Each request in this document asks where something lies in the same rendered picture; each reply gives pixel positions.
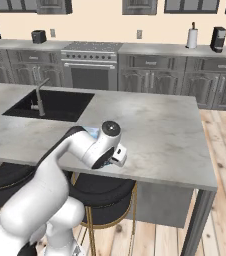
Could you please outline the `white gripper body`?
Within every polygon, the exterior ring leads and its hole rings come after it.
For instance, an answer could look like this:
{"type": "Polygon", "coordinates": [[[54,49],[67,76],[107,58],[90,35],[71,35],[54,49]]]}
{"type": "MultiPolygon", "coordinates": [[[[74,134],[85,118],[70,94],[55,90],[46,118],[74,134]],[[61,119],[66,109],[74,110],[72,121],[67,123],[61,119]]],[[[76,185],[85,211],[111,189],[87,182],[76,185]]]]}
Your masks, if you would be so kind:
{"type": "Polygon", "coordinates": [[[123,167],[124,164],[125,164],[125,162],[126,162],[126,159],[127,159],[127,158],[124,158],[124,159],[122,159],[122,160],[118,160],[118,159],[112,157],[112,163],[115,164],[115,165],[117,165],[117,166],[119,166],[119,167],[123,167]]]}

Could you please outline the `light blue yogurt container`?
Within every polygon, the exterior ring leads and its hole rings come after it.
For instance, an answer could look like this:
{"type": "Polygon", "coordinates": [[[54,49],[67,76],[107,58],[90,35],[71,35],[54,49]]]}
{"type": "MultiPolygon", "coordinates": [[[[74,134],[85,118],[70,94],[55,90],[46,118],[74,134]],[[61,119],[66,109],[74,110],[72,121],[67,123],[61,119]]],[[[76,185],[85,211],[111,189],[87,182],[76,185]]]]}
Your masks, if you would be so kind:
{"type": "Polygon", "coordinates": [[[99,128],[84,126],[84,129],[95,139],[99,136],[99,128]]]}

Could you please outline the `black stool with gold legs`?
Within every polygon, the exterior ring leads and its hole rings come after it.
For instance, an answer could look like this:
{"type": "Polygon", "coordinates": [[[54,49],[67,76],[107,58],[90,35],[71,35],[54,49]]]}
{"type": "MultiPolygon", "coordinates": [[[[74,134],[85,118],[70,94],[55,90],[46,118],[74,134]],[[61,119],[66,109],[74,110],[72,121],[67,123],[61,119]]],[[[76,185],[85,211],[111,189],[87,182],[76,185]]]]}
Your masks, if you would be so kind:
{"type": "Polygon", "coordinates": [[[96,256],[95,229],[106,229],[121,222],[130,209],[136,217],[137,182],[74,172],[67,175],[69,195],[85,206],[81,225],[89,231],[91,255],[96,256]]]}
{"type": "Polygon", "coordinates": [[[0,166],[0,208],[17,219],[50,219],[67,199],[70,172],[57,160],[42,158],[36,166],[0,166]]]}

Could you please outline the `grey island base panel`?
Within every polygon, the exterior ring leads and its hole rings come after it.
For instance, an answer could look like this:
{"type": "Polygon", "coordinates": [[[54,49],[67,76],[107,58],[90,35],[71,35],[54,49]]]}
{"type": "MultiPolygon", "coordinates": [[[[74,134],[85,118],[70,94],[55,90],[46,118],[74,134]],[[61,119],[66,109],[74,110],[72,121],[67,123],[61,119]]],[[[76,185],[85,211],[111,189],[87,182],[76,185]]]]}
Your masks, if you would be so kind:
{"type": "Polygon", "coordinates": [[[136,220],[183,228],[192,194],[190,188],[138,182],[136,220]]]}

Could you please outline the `black sink basin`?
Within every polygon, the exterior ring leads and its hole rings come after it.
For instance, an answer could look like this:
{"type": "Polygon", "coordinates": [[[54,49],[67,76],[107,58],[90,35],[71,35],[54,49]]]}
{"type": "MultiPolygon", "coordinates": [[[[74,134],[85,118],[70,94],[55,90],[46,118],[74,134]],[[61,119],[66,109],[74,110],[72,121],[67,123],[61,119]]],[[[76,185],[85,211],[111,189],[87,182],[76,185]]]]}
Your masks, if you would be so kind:
{"type": "Polygon", "coordinates": [[[33,90],[10,109],[5,116],[46,119],[55,121],[77,122],[92,98],[93,93],[40,91],[45,115],[41,116],[37,109],[36,90],[33,90]]]}

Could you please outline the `grey island leg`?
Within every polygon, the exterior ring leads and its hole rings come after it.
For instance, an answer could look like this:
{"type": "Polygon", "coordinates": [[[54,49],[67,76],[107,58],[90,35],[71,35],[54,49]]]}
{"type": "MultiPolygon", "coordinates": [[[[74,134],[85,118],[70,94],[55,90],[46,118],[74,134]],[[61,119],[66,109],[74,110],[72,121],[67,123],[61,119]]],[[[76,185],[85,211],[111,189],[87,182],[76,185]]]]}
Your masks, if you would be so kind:
{"type": "Polygon", "coordinates": [[[198,191],[180,256],[195,256],[215,195],[215,191],[198,191]]]}

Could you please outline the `steel oven with hob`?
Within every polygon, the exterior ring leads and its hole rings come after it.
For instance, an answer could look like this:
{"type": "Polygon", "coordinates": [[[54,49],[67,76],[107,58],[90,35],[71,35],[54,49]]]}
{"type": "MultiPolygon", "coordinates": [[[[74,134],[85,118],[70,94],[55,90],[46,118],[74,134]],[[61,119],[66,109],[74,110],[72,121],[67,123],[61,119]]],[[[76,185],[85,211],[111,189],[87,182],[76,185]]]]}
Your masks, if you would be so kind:
{"type": "Polygon", "coordinates": [[[118,50],[122,43],[72,41],[61,51],[64,87],[118,90],[118,50]]]}

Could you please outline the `grey sink tap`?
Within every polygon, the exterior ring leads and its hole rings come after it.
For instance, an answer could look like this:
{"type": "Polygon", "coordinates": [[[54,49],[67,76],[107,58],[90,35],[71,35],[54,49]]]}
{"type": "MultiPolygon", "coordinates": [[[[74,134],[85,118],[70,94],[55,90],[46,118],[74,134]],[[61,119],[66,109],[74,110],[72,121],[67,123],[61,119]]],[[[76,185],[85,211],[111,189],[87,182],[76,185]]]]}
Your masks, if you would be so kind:
{"type": "Polygon", "coordinates": [[[43,82],[41,82],[39,85],[37,85],[37,88],[35,89],[35,91],[36,91],[36,96],[37,96],[37,104],[35,105],[35,104],[31,101],[31,110],[38,110],[40,116],[44,116],[44,115],[45,115],[45,111],[44,111],[44,107],[43,107],[43,102],[42,102],[42,98],[41,98],[41,95],[40,95],[40,89],[41,89],[49,80],[50,80],[49,78],[46,78],[43,82]]]}

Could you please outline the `grey base cupboard run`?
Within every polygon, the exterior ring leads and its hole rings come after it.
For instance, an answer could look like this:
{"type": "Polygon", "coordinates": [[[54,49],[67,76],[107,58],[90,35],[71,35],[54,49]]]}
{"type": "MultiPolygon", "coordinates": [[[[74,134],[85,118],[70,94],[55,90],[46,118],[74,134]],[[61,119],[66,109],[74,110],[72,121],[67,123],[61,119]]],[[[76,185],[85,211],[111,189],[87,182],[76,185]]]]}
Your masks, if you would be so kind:
{"type": "Polygon", "coordinates": [[[58,51],[0,49],[0,83],[37,85],[46,78],[47,86],[63,85],[58,51]]]}
{"type": "Polygon", "coordinates": [[[120,54],[119,90],[194,96],[201,109],[226,111],[226,58],[120,54]]]}

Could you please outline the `white paper towel roll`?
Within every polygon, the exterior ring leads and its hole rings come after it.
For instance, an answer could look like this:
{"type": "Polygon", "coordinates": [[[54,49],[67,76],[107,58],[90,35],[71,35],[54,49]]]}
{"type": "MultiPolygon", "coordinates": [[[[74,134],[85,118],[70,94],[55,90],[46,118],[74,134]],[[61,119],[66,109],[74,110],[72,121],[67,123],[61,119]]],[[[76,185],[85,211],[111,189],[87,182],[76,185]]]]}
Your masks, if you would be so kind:
{"type": "Polygon", "coordinates": [[[197,47],[198,29],[195,27],[195,23],[192,23],[192,27],[188,31],[186,47],[188,49],[195,49],[197,47]]]}

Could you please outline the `black coffee machine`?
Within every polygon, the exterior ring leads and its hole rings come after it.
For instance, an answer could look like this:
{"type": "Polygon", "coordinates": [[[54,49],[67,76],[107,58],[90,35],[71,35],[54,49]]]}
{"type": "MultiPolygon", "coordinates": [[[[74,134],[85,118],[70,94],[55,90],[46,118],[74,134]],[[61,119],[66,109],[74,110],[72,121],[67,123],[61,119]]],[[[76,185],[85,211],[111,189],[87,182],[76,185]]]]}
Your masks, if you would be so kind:
{"type": "Polygon", "coordinates": [[[221,53],[223,51],[225,38],[226,29],[224,27],[215,27],[213,29],[210,48],[216,53],[221,53]]]}

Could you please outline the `grey wall cupboard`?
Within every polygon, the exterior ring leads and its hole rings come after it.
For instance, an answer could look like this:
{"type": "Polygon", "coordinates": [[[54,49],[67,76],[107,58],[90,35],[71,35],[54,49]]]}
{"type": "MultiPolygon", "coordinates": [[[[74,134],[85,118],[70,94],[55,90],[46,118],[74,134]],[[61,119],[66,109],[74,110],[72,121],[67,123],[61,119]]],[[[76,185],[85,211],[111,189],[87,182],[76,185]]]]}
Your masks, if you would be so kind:
{"type": "Polygon", "coordinates": [[[72,0],[0,0],[0,12],[71,14],[72,0]]]}
{"type": "Polygon", "coordinates": [[[165,0],[164,12],[170,14],[216,14],[220,0],[165,0]]]}
{"type": "Polygon", "coordinates": [[[157,0],[122,0],[123,15],[156,15],[157,0]]]}

